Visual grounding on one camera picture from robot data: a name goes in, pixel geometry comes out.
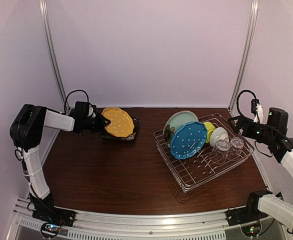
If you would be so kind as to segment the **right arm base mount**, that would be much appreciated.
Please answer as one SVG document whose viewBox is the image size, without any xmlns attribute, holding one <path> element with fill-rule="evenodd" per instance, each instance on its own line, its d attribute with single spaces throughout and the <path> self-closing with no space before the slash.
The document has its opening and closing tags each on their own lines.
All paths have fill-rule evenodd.
<svg viewBox="0 0 293 240">
<path fill-rule="evenodd" d="M 230 227 L 250 222 L 258 222 L 259 220 L 268 217 L 266 213 L 259 211 L 248 212 L 245 206 L 240 208 L 230 207 L 225 214 Z"/>
</svg>

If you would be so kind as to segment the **lime green bowl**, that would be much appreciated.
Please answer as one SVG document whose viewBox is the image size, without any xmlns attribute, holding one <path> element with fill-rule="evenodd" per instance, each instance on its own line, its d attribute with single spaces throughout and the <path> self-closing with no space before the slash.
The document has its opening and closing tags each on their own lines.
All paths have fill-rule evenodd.
<svg viewBox="0 0 293 240">
<path fill-rule="evenodd" d="M 206 135 L 206 141 L 205 142 L 209 143 L 211 135 L 212 135 L 213 131 L 216 129 L 216 127 L 210 121 L 206 121 L 203 124 L 205 125 L 206 130 L 207 130 L 207 135 Z"/>
</svg>

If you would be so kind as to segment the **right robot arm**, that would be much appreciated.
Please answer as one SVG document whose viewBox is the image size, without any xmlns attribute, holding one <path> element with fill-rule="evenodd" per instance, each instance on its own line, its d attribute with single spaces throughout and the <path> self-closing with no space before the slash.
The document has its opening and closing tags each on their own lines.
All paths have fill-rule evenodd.
<svg viewBox="0 0 293 240">
<path fill-rule="evenodd" d="M 271 155 L 281 164 L 293 179 L 293 138 L 286 136 L 289 114 L 280 108 L 269 109 L 267 123 L 262 124 L 240 114 L 229 118 L 235 134 L 250 138 L 269 149 Z M 243 209 L 243 217 L 253 221 L 261 213 L 267 214 L 287 227 L 293 237 L 293 205 L 281 200 L 269 191 L 252 192 Z"/>
</svg>

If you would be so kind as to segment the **white grid pattern bowl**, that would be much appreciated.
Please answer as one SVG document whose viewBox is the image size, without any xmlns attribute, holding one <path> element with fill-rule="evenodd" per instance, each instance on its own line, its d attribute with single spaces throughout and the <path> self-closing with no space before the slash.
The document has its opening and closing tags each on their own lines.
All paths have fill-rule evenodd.
<svg viewBox="0 0 293 240">
<path fill-rule="evenodd" d="M 219 140 L 224 140 L 227 143 L 229 142 L 229 134 L 227 132 L 227 130 L 223 127 L 217 127 L 212 134 L 210 135 L 209 138 L 209 144 L 212 148 L 215 147 L 216 143 Z"/>
</svg>

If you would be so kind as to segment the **yellow polka dot plate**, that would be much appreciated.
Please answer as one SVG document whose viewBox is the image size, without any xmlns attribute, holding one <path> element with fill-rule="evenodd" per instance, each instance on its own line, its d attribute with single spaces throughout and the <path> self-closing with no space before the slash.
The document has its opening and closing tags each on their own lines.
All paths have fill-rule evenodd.
<svg viewBox="0 0 293 240">
<path fill-rule="evenodd" d="M 102 111 L 102 115 L 110 120 L 104 129 L 114 137 L 126 138 L 134 131 L 135 125 L 131 116 L 119 107 L 108 107 Z"/>
</svg>

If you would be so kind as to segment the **right aluminium frame post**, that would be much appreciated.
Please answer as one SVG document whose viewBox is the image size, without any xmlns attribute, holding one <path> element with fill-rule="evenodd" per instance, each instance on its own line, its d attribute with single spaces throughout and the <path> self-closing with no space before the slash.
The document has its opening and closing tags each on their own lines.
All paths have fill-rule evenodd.
<svg viewBox="0 0 293 240">
<path fill-rule="evenodd" d="M 228 106 L 229 111 L 232 111 L 236 105 L 236 98 L 238 93 L 240 92 L 241 85 L 245 76 L 245 71 L 246 71 L 246 68 L 249 62 L 249 57 L 250 57 L 250 51 L 251 51 L 254 37 L 255 37 L 258 15 L 259 15 L 259 1 L 252 0 L 240 66 L 237 73 L 237 78 L 236 78 L 235 86 L 231 96 L 231 100 Z"/>
</svg>

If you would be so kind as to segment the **aluminium frame post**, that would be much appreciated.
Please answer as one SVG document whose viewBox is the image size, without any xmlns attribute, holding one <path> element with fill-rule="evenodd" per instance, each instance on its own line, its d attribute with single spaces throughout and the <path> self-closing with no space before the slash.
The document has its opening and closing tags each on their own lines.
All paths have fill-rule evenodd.
<svg viewBox="0 0 293 240">
<path fill-rule="evenodd" d="M 238 93 L 240 92 L 241 85 L 245 76 L 245 71 L 246 71 L 246 68 L 249 62 L 249 57 L 250 57 L 250 51 L 251 51 L 254 37 L 255 37 L 258 15 L 259 15 L 259 1 L 252 0 L 240 66 L 237 73 L 237 78 L 236 78 L 235 86 L 231 96 L 231 100 L 228 106 L 229 111 L 232 111 L 236 105 L 236 98 Z"/>
<path fill-rule="evenodd" d="M 52 31 L 51 31 L 51 26 L 50 26 L 47 1 L 46 0 L 39 0 L 38 2 L 39 2 L 40 15 L 41 15 L 43 29 L 44 29 L 44 37 L 45 37 L 45 41 L 46 41 L 46 45 L 47 45 L 47 49 L 48 49 L 48 55 L 49 55 L 51 68 L 53 71 L 53 76 L 54 76 L 57 90 L 58 90 L 59 96 L 61 98 L 61 101 L 63 103 L 64 109 L 68 110 L 70 107 L 67 102 L 67 94 L 66 94 L 64 84 L 63 84 L 63 81 L 61 78 L 61 73 L 60 73 L 60 69 L 59 69 L 59 65 L 58 65 L 58 61 L 57 61 L 57 56 L 56 56 L 56 52 L 55 52 Z"/>
</svg>

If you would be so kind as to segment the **black square floral plate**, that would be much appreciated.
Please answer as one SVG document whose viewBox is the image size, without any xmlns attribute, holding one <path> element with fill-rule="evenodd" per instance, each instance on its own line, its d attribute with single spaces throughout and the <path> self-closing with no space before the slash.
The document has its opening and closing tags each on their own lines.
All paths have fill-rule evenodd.
<svg viewBox="0 0 293 240">
<path fill-rule="evenodd" d="M 133 133 L 130 134 L 127 137 L 116 137 L 110 133 L 108 133 L 105 129 L 101 131 L 99 137 L 105 140 L 112 140 L 112 141 L 124 141 L 124 142 L 131 142 L 133 141 L 139 132 L 139 124 L 140 124 L 140 119 L 138 117 L 133 117 L 133 124 L 134 124 L 134 129 Z"/>
</svg>

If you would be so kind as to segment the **clear glass far right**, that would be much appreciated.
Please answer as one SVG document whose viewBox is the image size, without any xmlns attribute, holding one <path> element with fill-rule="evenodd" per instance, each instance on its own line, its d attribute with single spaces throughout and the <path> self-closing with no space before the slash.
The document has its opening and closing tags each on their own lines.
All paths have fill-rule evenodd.
<svg viewBox="0 0 293 240">
<path fill-rule="evenodd" d="M 244 141 L 240 137 L 233 137 L 229 143 L 229 151 L 227 159 L 231 161 L 238 161 L 241 158 L 241 153 L 244 148 Z"/>
</svg>

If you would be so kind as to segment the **blue polka dot plate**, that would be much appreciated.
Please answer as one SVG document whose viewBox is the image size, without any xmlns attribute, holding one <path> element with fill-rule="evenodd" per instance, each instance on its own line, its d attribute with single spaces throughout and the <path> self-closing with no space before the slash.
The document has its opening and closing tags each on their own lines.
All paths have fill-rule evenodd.
<svg viewBox="0 0 293 240">
<path fill-rule="evenodd" d="M 186 160 L 201 150 L 207 140 L 207 128 L 198 121 L 182 125 L 170 143 L 170 153 L 178 160 Z"/>
</svg>

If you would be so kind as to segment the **clear glass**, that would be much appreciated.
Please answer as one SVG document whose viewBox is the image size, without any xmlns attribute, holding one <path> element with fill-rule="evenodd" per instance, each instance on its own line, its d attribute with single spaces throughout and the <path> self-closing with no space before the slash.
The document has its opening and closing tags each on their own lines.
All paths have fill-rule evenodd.
<svg viewBox="0 0 293 240">
<path fill-rule="evenodd" d="M 212 162 L 217 165 L 224 164 L 227 160 L 230 148 L 231 146 L 226 140 L 218 140 L 210 155 Z"/>
<path fill-rule="evenodd" d="M 233 137 L 229 143 L 229 151 L 227 159 L 231 161 L 238 161 L 241 158 L 241 153 L 244 148 L 244 141 L 240 137 Z"/>
</svg>

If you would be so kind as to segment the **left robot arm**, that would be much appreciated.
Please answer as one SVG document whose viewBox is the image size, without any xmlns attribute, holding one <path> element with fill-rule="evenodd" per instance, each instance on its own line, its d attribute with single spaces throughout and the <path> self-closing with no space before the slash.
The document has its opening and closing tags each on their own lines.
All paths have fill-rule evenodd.
<svg viewBox="0 0 293 240">
<path fill-rule="evenodd" d="M 53 195 L 45 180 L 41 160 L 40 143 L 43 129 L 81 133 L 89 130 L 95 134 L 111 121 L 97 112 L 96 106 L 77 102 L 69 113 L 61 113 L 45 106 L 25 104 L 10 127 L 10 137 L 18 152 L 23 175 L 29 186 L 30 199 L 38 206 L 39 214 L 47 222 L 54 222 L 59 212 L 54 207 Z"/>
</svg>

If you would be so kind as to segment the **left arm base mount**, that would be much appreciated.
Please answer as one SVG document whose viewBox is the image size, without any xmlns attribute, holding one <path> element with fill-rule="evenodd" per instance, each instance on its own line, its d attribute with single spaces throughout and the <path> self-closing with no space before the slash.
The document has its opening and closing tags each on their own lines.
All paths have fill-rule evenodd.
<svg viewBox="0 0 293 240">
<path fill-rule="evenodd" d="M 76 212 L 73 210 L 55 207 L 53 195 L 50 193 L 44 199 L 30 195 L 34 211 L 32 217 L 57 226 L 72 227 Z"/>
</svg>

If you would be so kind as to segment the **clear glass near left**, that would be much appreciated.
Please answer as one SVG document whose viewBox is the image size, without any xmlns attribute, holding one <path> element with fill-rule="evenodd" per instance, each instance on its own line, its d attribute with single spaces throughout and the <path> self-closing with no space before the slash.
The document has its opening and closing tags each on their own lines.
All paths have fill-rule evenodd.
<svg viewBox="0 0 293 240">
<path fill-rule="evenodd" d="M 210 155 L 212 162 L 217 165 L 224 164 L 227 160 L 230 148 L 231 146 L 226 140 L 218 140 Z"/>
</svg>

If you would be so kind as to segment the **pale green flower plate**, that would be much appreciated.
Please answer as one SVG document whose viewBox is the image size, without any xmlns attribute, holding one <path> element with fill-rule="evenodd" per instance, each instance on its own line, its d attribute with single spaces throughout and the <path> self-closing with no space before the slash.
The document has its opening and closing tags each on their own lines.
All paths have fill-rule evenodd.
<svg viewBox="0 0 293 240">
<path fill-rule="evenodd" d="M 197 116 L 189 110 L 182 110 L 173 114 L 166 122 L 162 131 L 165 144 L 170 148 L 171 141 L 176 131 L 187 123 L 197 121 Z"/>
</svg>

